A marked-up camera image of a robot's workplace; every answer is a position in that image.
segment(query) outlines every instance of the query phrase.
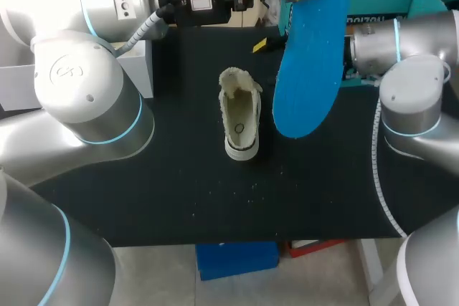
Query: cable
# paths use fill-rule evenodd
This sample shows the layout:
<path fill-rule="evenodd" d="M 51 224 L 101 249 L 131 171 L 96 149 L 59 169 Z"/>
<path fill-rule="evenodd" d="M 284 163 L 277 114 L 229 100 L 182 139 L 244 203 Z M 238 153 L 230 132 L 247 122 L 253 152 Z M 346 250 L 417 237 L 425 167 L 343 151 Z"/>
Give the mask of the cable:
<path fill-rule="evenodd" d="M 373 168 L 373 180 L 376 193 L 378 195 L 379 203 L 381 204 L 382 210 L 385 212 L 387 220 L 389 220 L 392 227 L 402 238 L 407 238 L 407 234 L 403 231 L 397 221 L 394 219 L 389 207 L 386 204 L 386 199 L 382 193 L 381 183 L 379 182 L 378 174 L 378 134 L 379 134 L 379 122 L 381 120 L 381 100 L 378 99 L 376 106 L 376 112 L 374 114 L 373 122 L 373 136 L 372 136 L 372 168 Z"/>
<path fill-rule="evenodd" d="M 137 42 L 139 42 L 147 31 L 156 25 L 161 19 L 164 18 L 167 14 L 170 14 L 174 11 L 174 6 L 172 4 L 167 4 L 162 6 L 161 8 L 157 9 L 154 13 L 151 14 L 149 18 L 145 20 L 145 22 L 137 29 L 134 35 L 120 48 L 118 48 L 116 52 L 116 57 L 119 57 L 127 52 L 129 52 Z"/>

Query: tiled floor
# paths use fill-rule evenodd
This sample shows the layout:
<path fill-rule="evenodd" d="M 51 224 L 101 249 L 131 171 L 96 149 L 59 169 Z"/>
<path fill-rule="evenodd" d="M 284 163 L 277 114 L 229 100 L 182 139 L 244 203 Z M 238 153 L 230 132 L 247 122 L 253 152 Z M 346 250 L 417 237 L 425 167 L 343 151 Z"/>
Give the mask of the tiled floor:
<path fill-rule="evenodd" d="M 398 243 L 387 243 L 378 246 L 390 261 Z M 207 282 L 199 279 L 194 245 L 115 251 L 126 271 L 129 306 L 368 305 L 353 242 L 297 259 L 283 257 L 276 269 Z"/>

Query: white shoe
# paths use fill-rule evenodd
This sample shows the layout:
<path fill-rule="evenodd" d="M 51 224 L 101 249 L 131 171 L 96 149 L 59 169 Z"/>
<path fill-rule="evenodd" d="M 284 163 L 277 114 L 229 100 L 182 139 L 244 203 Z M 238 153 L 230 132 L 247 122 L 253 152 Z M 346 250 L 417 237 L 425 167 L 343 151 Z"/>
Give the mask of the white shoe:
<path fill-rule="evenodd" d="M 223 71 L 220 86 L 224 148 L 235 161 L 248 161 L 258 152 L 262 88 L 249 72 L 236 67 Z"/>

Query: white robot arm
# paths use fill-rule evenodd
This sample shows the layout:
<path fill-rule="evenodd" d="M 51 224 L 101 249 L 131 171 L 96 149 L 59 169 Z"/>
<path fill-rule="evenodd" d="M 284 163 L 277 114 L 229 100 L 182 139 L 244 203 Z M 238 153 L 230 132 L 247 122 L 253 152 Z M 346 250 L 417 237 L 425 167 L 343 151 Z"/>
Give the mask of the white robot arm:
<path fill-rule="evenodd" d="M 443 84 L 459 65 L 459 12 L 357 26 L 349 48 L 361 75 L 384 75 L 389 147 L 459 175 L 459 120 L 441 112 Z"/>

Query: black mat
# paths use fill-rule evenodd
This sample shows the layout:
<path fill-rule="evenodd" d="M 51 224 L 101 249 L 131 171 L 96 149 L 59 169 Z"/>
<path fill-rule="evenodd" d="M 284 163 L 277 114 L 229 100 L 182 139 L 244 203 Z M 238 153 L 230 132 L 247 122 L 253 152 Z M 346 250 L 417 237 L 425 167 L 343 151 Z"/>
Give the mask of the black mat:
<path fill-rule="evenodd" d="M 312 135 L 282 137 L 271 115 L 282 52 L 250 54 L 276 31 L 170 32 L 155 46 L 150 146 L 34 190 L 115 246 L 396 236 L 372 178 L 377 90 L 342 89 Z M 260 151 L 249 163 L 232 161 L 224 150 L 218 77 L 230 66 L 248 70 L 264 89 Z M 449 88 L 444 103 L 459 115 Z M 459 178 L 399 156 L 381 140 L 379 172 L 387 203 L 407 232 L 459 204 Z"/>

